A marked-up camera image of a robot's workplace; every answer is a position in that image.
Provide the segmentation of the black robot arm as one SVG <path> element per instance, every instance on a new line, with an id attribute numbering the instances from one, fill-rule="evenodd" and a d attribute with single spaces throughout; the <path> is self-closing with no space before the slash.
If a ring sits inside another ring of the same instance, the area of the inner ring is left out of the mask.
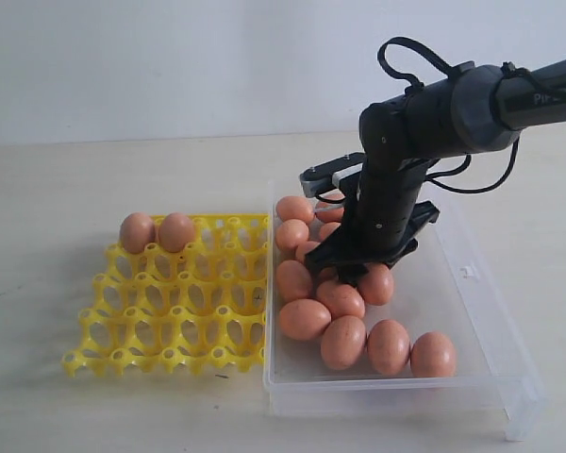
<path id="1" fill-rule="evenodd" d="M 393 266 L 438 219 L 418 198 L 441 159 L 515 149 L 530 126 L 566 122 L 566 59 L 535 71 L 510 63 L 447 69 L 444 80 L 413 82 L 359 117 L 360 151 L 307 169 L 304 194 L 343 193 L 341 226 L 306 258 L 312 274 L 335 268 L 357 283 L 371 263 Z"/>

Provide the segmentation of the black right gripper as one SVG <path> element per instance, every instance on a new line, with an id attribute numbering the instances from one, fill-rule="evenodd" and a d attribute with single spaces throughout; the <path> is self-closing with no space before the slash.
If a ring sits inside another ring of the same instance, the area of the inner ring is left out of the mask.
<path id="1" fill-rule="evenodd" d="M 381 171 L 365 159 L 359 173 L 341 181 L 341 226 L 306 255 L 309 272 L 334 268 L 343 282 L 356 285 L 368 264 L 392 267 L 413 252 L 416 235 L 439 216 L 431 202 L 417 201 L 429 167 L 429 160 L 417 159 Z"/>

